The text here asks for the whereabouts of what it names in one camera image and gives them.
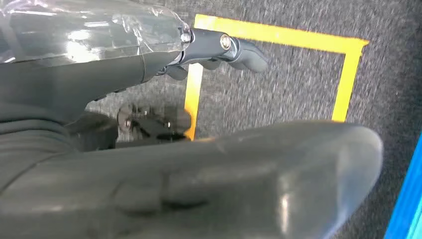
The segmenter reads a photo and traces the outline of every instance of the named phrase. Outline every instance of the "blue panel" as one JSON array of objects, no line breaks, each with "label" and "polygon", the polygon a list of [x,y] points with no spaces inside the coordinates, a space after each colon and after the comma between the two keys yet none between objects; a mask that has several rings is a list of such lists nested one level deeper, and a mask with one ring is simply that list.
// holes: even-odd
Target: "blue panel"
[{"label": "blue panel", "polygon": [[422,239],[422,135],[384,239]]}]

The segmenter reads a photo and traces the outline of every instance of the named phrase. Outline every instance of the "metal bolt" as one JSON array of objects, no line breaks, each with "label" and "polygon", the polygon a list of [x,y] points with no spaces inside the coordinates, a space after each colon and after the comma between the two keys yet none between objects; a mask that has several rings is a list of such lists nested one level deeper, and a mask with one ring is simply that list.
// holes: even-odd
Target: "metal bolt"
[{"label": "metal bolt", "polygon": [[132,121],[130,119],[127,119],[125,122],[126,127],[130,128],[132,127]]},{"label": "metal bolt", "polygon": [[187,25],[186,23],[183,23],[183,32],[189,31],[189,25]]},{"label": "metal bolt", "polygon": [[221,39],[220,39],[220,44],[221,44],[221,47],[224,50],[230,49],[230,45],[231,45],[230,37],[228,35],[226,35],[226,34],[223,34],[221,36]]},{"label": "metal bolt", "polygon": [[191,35],[189,33],[183,33],[180,35],[180,39],[183,43],[189,43],[191,42]]}]

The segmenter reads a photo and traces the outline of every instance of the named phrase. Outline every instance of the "clear plastic cover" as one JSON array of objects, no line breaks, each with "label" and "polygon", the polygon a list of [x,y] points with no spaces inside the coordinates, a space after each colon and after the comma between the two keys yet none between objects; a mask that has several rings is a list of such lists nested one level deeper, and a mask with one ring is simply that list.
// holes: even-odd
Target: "clear plastic cover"
[{"label": "clear plastic cover", "polygon": [[174,12],[128,0],[3,0],[0,63],[90,62],[182,51],[190,29]]}]

